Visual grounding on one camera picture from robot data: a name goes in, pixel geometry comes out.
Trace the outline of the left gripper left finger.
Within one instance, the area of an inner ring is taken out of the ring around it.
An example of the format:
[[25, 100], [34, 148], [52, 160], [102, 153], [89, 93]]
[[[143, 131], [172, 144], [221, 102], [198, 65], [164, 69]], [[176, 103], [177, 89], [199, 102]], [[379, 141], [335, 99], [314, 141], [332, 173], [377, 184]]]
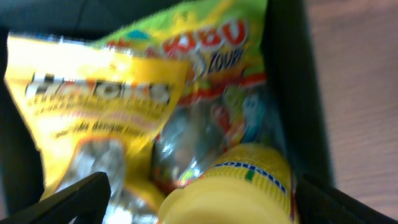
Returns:
[[111, 195], [108, 176], [95, 172], [58, 193], [24, 209], [1, 224], [103, 222]]

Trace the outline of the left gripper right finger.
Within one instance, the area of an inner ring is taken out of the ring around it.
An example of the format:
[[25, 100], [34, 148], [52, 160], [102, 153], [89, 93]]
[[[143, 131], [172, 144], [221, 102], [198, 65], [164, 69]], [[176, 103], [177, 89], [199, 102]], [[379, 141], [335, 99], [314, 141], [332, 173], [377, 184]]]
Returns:
[[310, 177], [298, 181], [295, 199], [304, 224], [397, 224], [397, 220]]

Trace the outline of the yellow Mentos gum bottle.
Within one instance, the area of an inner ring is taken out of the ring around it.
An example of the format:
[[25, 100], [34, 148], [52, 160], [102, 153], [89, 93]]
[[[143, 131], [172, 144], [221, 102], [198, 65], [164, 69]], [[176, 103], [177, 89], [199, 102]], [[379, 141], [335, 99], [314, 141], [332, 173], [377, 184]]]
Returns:
[[278, 150], [240, 144], [199, 178], [170, 193], [158, 218], [173, 224], [299, 224], [295, 177]]

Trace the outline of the yellow Hacks candy bag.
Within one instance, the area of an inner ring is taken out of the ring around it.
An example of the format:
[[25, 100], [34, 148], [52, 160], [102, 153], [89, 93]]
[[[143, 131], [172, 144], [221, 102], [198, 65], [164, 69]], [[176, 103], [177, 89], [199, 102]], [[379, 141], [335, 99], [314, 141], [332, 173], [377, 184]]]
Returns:
[[42, 199], [95, 172], [111, 189], [105, 223], [157, 223], [152, 144], [190, 70], [184, 60], [84, 42], [7, 37], [7, 89], [40, 153]]

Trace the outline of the green Haribo gummy bag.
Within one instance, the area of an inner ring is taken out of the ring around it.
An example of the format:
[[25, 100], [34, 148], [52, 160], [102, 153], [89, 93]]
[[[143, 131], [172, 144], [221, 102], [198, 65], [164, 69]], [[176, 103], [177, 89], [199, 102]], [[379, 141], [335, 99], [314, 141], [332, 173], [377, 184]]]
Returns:
[[261, 48], [267, 5], [180, 1], [98, 40], [192, 66], [178, 105], [154, 141], [150, 176], [162, 190], [184, 187], [237, 144], [286, 151]]

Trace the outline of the dark green box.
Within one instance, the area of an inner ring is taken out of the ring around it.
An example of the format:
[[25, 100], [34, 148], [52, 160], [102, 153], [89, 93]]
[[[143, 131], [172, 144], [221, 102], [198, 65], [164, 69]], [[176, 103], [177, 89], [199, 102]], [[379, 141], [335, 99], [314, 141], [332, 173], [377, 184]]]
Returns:
[[[172, 5], [172, 1], [2, 1], [1, 69], [8, 32], [100, 39]], [[262, 51], [280, 108], [287, 152], [298, 175], [333, 184], [333, 168], [303, 1], [270, 1]], [[1, 216], [39, 201], [42, 166], [28, 130], [5, 86], [1, 87]]]

